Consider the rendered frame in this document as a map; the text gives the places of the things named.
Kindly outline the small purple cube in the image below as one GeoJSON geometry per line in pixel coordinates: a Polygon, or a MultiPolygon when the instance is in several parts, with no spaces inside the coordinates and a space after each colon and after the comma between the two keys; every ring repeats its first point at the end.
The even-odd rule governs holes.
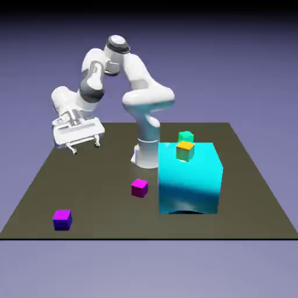
{"type": "Polygon", "coordinates": [[[71,210],[56,210],[52,221],[55,231],[69,230],[72,225],[71,210]]]}

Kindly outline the small green cube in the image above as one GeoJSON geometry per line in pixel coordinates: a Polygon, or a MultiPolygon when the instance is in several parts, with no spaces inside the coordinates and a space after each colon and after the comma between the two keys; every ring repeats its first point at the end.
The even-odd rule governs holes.
{"type": "Polygon", "coordinates": [[[194,134],[190,131],[182,131],[178,133],[178,143],[186,141],[189,143],[194,142],[194,134]]]}

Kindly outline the small yellow cube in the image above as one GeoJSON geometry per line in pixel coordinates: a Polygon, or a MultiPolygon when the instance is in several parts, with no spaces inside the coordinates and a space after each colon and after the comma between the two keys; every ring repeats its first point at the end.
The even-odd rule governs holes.
{"type": "Polygon", "coordinates": [[[194,143],[181,141],[176,145],[176,158],[188,162],[194,155],[194,143]]]}

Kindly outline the small magenta cube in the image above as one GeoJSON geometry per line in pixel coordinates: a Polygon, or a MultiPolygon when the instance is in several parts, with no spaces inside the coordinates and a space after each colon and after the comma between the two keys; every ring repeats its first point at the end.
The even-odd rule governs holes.
{"type": "Polygon", "coordinates": [[[131,195],[144,198],[148,192],[148,182],[142,179],[136,179],[131,184],[131,195]]]}

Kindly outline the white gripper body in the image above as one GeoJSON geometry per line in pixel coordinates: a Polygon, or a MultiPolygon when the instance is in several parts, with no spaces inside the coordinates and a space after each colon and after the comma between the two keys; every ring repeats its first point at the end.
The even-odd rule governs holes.
{"type": "Polygon", "coordinates": [[[79,124],[71,125],[70,122],[53,126],[52,128],[55,143],[64,146],[67,143],[85,141],[95,135],[103,135],[105,128],[96,117],[91,119],[81,119],[79,124]]]}

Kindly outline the large cyan box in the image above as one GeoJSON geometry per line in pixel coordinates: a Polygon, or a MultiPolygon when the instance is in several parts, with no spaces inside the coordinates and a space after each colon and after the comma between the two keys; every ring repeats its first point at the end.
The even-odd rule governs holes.
{"type": "Polygon", "coordinates": [[[213,143],[195,143],[189,161],[176,158],[176,143],[159,143],[159,213],[216,214],[223,165],[213,143]]]}

